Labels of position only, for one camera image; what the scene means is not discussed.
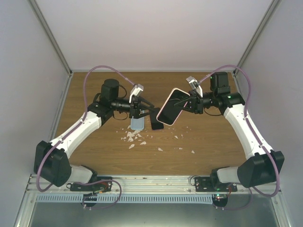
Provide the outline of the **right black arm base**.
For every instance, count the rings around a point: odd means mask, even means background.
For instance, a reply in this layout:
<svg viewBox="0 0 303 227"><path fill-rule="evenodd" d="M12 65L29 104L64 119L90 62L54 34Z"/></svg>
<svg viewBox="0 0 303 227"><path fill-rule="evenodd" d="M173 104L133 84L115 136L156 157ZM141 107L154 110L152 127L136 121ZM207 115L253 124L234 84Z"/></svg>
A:
<svg viewBox="0 0 303 227"><path fill-rule="evenodd" d="M191 186L195 187L196 192L237 192L238 188L233 183L216 182L210 176L194 175L189 178Z"/></svg>

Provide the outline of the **purple smartphone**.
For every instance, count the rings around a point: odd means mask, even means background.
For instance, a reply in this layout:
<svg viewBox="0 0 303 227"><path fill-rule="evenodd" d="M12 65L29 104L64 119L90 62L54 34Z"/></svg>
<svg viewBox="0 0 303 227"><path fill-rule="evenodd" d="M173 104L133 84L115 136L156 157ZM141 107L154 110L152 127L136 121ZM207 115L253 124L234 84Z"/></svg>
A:
<svg viewBox="0 0 303 227"><path fill-rule="evenodd" d="M164 129L164 124L159 122L156 119L156 116L157 116L157 114L155 112L150 114L151 129L153 131L163 130Z"/></svg>

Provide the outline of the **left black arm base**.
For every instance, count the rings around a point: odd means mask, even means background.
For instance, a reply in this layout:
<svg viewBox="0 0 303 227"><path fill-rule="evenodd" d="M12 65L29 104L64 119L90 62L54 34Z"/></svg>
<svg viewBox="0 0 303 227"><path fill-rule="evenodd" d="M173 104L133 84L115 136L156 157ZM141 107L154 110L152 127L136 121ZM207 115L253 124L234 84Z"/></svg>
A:
<svg viewBox="0 0 303 227"><path fill-rule="evenodd" d="M96 176L86 184L68 183L66 188L71 192L110 192L112 187L111 176Z"/></svg>

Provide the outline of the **light blue phone case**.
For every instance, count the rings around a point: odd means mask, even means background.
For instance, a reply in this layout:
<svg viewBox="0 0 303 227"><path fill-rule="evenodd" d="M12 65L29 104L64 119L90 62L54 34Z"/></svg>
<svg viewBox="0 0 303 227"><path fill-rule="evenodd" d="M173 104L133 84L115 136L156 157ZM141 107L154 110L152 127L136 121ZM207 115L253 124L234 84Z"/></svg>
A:
<svg viewBox="0 0 303 227"><path fill-rule="evenodd" d="M132 130L143 130L144 129L144 117L135 119L131 119L130 128Z"/></svg>

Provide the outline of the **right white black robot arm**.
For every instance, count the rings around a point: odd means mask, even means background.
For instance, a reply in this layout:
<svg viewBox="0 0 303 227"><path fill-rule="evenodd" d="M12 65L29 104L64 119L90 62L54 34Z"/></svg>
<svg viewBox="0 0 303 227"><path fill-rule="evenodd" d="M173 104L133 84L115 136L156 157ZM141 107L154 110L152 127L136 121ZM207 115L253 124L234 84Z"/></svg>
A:
<svg viewBox="0 0 303 227"><path fill-rule="evenodd" d="M259 185L275 183L275 191L278 192L284 155L281 151L274 151L262 137L241 94L231 92L228 74L216 72L209 78L210 92L204 93L199 82L192 76L188 77L186 80L191 90L174 106L195 114L202 114L210 107L217 108L235 131L246 157L240 166L212 170L210 187L219 192L230 183L239 183L245 188L253 189Z"/></svg>

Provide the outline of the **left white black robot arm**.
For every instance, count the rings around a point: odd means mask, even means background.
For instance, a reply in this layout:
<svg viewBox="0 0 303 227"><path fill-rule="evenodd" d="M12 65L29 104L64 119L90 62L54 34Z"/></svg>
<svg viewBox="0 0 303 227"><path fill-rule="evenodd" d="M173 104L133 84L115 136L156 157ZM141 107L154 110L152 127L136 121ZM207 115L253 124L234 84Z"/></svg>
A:
<svg viewBox="0 0 303 227"><path fill-rule="evenodd" d="M141 85L133 87L128 99L119 97L122 85L116 79L107 79L84 114L67 131L50 142L41 141L36 147L34 173L52 185L81 183L92 191L98 180L96 172L86 166L73 166L69 159L75 149L94 131L101 128L114 112L128 113L130 118L140 119L155 111L152 103L140 96Z"/></svg>

